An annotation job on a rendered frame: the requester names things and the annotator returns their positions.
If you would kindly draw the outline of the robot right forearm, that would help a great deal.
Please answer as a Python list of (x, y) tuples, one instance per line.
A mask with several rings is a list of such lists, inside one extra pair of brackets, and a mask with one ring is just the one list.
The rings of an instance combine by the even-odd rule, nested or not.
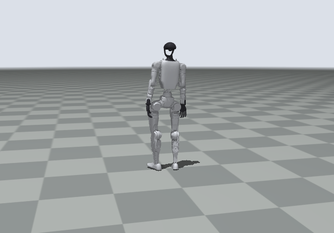
[(186, 100), (186, 84), (185, 87), (180, 88), (180, 99), (181, 99), (181, 104), (184, 104), (184, 101)]

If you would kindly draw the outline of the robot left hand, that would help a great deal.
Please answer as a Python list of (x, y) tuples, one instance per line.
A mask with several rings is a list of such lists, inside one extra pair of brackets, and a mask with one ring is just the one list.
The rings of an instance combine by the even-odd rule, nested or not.
[[(151, 112), (150, 112), (150, 110), (149, 110), (150, 105), (151, 105), (151, 103), (150, 103), (150, 99), (147, 99), (147, 103), (146, 103), (147, 115), (148, 115), (150, 118), (152, 118), (152, 116), (150, 115)], [(150, 113), (150, 114), (149, 114), (149, 113)]]

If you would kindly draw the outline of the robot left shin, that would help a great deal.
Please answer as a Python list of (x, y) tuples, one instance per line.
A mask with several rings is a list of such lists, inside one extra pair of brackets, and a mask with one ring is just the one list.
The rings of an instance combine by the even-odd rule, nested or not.
[(151, 149), (153, 152), (153, 161), (157, 164), (159, 163), (159, 152), (160, 152), (160, 147), (161, 147), (161, 140), (158, 139), (158, 135), (156, 132), (152, 132), (151, 135)]

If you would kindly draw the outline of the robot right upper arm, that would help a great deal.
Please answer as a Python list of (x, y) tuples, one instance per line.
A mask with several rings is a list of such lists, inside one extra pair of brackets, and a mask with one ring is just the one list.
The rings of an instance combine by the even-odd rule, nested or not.
[(185, 87), (185, 79), (186, 79), (186, 65), (184, 63), (180, 63), (180, 81), (178, 82), (179, 87)]

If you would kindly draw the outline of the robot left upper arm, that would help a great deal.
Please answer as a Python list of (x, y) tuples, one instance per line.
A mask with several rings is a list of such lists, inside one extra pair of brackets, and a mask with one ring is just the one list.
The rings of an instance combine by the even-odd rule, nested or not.
[(152, 70), (151, 70), (151, 86), (156, 86), (157, 85), (157, 74), (158, 74), (158, 69), (161, 66), (162, 61), (157, 61), (152, 63)]

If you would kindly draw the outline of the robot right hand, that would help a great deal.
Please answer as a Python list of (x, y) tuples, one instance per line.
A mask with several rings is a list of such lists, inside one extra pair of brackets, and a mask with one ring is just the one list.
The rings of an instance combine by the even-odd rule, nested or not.
[[(181, 101), (180, 101), (180, 104), (181, 104)], [(181, 115), (181, 112), (182, 112), (182, 115), (181, 115), (181, 117), (183, 116), (183, 117), (186, 117), (186, 107), (185, 107), (185, 105), (186, 105), (186, 100), (184, 101), (184, 104), (181, 104), (181, 109), (180, 109), (180, 115)], [(185, 115), (185, 116), (184, 116)]]

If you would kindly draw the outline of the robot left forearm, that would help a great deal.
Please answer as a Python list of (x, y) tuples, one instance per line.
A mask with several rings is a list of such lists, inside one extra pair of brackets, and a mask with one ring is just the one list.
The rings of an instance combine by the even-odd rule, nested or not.
[[(154, 91), (154, 88), (153, 87), (150, 87), (151, 85), (151, 80), (149, 80), (149, 85), (148, 85), (148, 92), (147, 92), (147, 99), (150, 99), (150, 103), (151, 103), (151, 98), (153, 96), (153, 91)], [(147, 102), (147, 99), (146, 99), (146, 102)]]

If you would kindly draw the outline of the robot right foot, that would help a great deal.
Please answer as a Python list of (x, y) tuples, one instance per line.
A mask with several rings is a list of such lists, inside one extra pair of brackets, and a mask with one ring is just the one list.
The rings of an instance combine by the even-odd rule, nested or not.
[(172, 164), (172, 166), (171, 166), (171, 168), (173, 168), (173, 169), (178, 169), (178, 164)]

